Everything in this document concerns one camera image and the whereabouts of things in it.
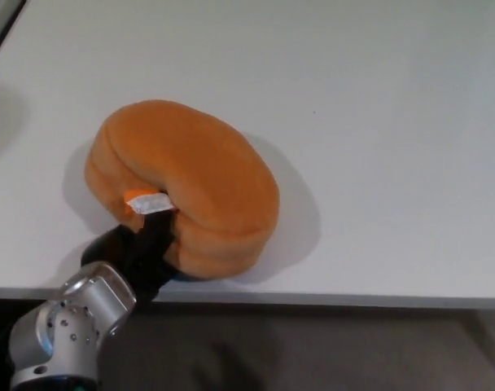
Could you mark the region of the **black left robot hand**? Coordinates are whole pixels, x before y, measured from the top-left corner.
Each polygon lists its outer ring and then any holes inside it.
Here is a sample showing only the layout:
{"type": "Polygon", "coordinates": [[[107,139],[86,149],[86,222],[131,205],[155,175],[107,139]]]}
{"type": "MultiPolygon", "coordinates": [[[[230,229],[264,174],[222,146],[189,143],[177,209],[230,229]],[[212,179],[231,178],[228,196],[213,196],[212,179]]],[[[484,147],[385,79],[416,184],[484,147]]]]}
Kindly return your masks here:
{"type": "Polygon", "coordinates": [[[126,279],[139,305],[152,302],[159,290],[178,274],[178,269],[166,261],[175,239],[173,218],[171,210],[148,214],[137,232],[120,224],[85,249],[81,265],[95,261],[110,263],[126,279]]]}

